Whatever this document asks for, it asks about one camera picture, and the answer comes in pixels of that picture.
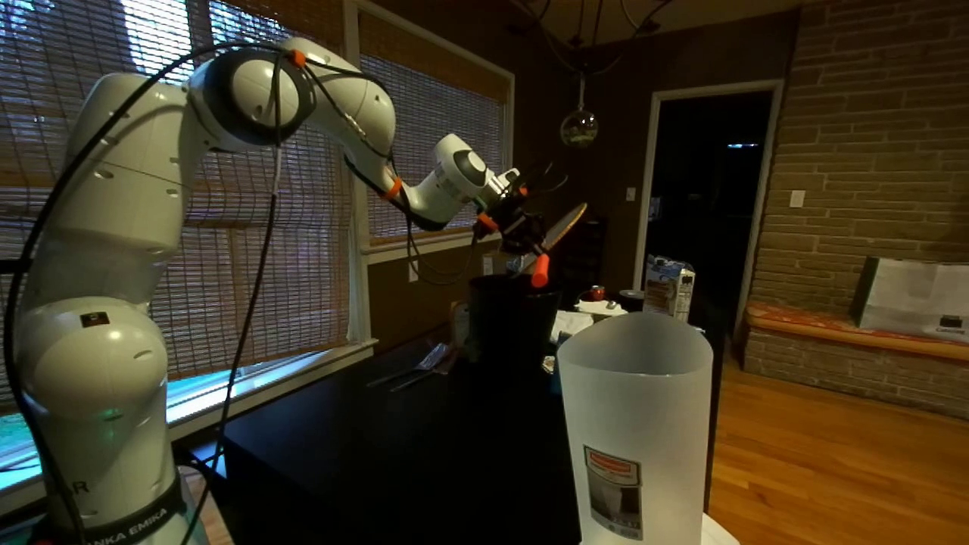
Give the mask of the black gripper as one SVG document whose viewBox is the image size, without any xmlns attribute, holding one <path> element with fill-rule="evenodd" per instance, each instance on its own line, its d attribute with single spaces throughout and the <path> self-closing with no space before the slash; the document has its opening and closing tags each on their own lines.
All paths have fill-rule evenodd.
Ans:
<svg viewBox="0 0 969 545">
<path fill-rule="evenodd" d="M 481 232 L 497 232 L 508 253 L 529 253 L 539 248 L 541 221 L 529 212 L 529 190 L 516 187 L 505 199 L 481 215 Z"/>
</svg>

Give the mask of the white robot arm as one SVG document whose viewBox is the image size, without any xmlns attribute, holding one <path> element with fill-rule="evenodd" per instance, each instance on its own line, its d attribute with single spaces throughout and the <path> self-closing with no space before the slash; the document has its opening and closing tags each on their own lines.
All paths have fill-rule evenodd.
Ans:
<svg viewBox="0 0 969 545">
<path fill-rule="evenodd" d="M 9 284 L 2 360 L 53 545 L 202 545 L 172 460 L 168 355 L 150 304 L 206 154 L 283 144 L 311 123 L 423 231 L 472 210 L 483 232 L 505 232 L 525 204 L 521 173 L 486 170 L 453 133 L 437 142 L 429 173 L 405 181 L 384 85 L 311 40 L 225 42 L 184 65 L 178 85 L 163 74 L 94 82 Z"/>
</svg>

